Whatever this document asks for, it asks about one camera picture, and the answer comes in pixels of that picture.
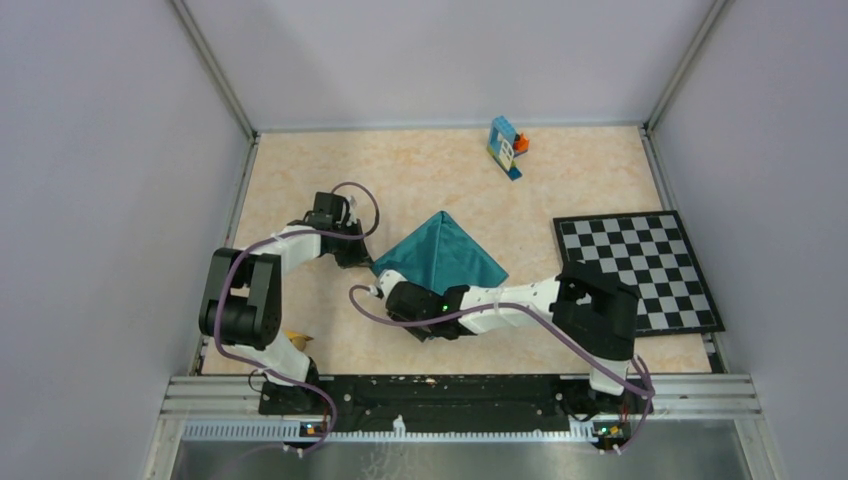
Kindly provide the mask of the teal cloth napkin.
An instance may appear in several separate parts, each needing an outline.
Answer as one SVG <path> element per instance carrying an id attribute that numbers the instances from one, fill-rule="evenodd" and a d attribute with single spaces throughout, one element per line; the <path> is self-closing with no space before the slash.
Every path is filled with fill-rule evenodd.
<path id="1" fill-rule="evenodd" d="M 394 270 L 438 294 L 459 285 L 498 287 L 507 271 L 446 211 L 439 211 L 390 248 L 371 271 Z"/>

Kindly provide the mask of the colourful toy block house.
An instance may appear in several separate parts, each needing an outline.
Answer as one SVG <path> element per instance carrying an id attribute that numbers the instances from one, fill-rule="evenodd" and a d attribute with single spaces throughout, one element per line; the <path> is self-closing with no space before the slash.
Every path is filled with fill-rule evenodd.
<path id="1" fill-rule="evenodd" d="M 529 138 L 519 133 L 506 117 L 498 116 L 492 120 L 487 152 L 511 181 L 522 177 L 516 159 L 526 154 L 529 146 Z"/>

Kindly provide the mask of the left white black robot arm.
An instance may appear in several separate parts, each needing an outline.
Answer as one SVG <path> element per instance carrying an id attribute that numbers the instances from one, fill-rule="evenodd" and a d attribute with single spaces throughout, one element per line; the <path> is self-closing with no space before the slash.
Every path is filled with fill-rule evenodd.
<path id="1" fill-rule="evenodd" d="M 369 233 L 355 207 L 351 196 L 318 192 L 301 219 L 247 248 L 220 248 L 211 258 L 200 332 L 222 357 L 250 365 L 283 387 L 283 401 L 297 413 L 317 407 L 321 388 L 312 359 L 281 331 L 283 278 L 327 255 L 341 269 L 371 266 Z"/>

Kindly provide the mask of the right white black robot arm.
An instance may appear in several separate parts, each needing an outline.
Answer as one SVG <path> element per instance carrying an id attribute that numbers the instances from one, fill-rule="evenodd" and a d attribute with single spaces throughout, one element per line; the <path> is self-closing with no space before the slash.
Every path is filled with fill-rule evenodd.
<path id="1" fill-rule="evenodd" d="M 443 293 L 386 270 L 376 291 L 389 318 L 420 340 L 543 327 L 589 364 L 586 397 L 600 412 L 614 411 L 627 391 L 644 400 L 655 394 L 645 362 L 635 357 L 639 290 L 598 267 L 569 262 L 560 274 L 530 284 L 457 285 Z"/>

